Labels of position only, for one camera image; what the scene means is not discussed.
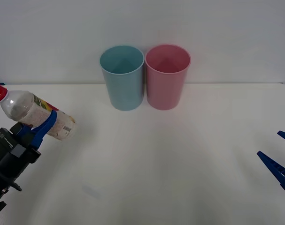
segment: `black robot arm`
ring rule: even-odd
[[[53,110],[47,120],[35,129],[16,123],[10,131],[0,129],[0,199],[10,187],[21,191],[15,180],[41,153],[38,151],[43,137],[52,128],[57,118]],[[6,206],[0,201],[0,211]]]

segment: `white tabletop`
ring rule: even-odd
[[[122,112],[105,85],[8,85],[78,122],[45,137],[3,200],[0,225],[285,225],[285,85],[187,84],[173,110]],[[0,127],[14,124],[0,107]]]

